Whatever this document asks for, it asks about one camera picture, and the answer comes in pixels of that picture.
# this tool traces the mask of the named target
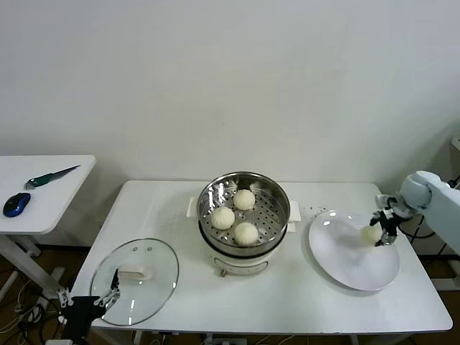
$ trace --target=blue mouse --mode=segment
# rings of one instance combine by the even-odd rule
[[[30,201],[29,193],[17,193],[8,199],[3,207],[3,214],[7,217],[15,217],[23,212]]]

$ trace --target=robotic arm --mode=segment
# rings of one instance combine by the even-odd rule
[[[417,171],[404,179],[395,195],[378,195],[377,205],[381,210],[374,213],[370,225],[380,222],[383,232],[376,247],[392,244],[398,226],[422,214],[427,225],[460,253],[460,190],[451,188],[439,176]]]
[[[115,271],[110,289],[102,296],[72,297],[69,290],[57,292],[65,326],[62,339],[49,340],[46,345],[87,345],[91,323],[105,315],[120,297],[118,270]]]

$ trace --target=glass lid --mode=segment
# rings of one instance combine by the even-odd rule
[[[179,261],[173,248],[159,239],[136,239],[109,254],[94,272],[91,295],[110,289],[119,270],[120,297],[102,317],[117,326],[142,322],[156,314],[178,283]]]

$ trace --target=steamed bun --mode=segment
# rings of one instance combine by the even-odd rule
[[[240,223],[236,226],[235,230],[235,242],[242,246],[249,246],[257,242],[259,232],[257,228],[251,223]]]
[[[256,197],[254,194],[247,189],[238,190],[233,197],[233,204],[239,210],[250,210],[254,207]]]
[[[374,246],[382,237],[382,228],[377,224],[375,226],[365,226],[362,229],[362,238],[366,244]]]
[[[211,213],[211,223],[216,229],[227,230],[235,222],[235,215],[228,207],[219,207]]]

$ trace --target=white desk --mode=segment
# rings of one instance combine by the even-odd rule
[[[53,230],[95,164],[96,158],[90,155],[0,157],[2,210],[9,197],[24,192],[24,184],[30,178],[80,165],[59,180],[28,190],[32,198],[20,215],[8,218],[3,212],[0,214],[0,254],[40,285],[45,294],[55,292],[60,286],[54,277],[30,258],[30,255],[40,254],[40,250],[27,237],[14,237],[28,251],[24,253],[6,235],[40,235]],[[4,285],[0,299],[16,275],[13,274]]]
[[[206,256],[188,201],[206,183],[129,181],[121,189],[83,264],[73,295],[87,295],[99,262],[132,239],[154,237],[176,251],[178,287],[159,313],[129,329],[200,333],[386,334],[448,330],[452,320],[411,245],[399,236],[400,273],[376,293],[351,290],[330,278],[306,241],[318,207],[368,213],[377,187],[368,183],[281,183],[297,201],[302,222],[287,234],[269,267],[253,277],[226,276]],[[102,320],[99,328],[121,328]]]

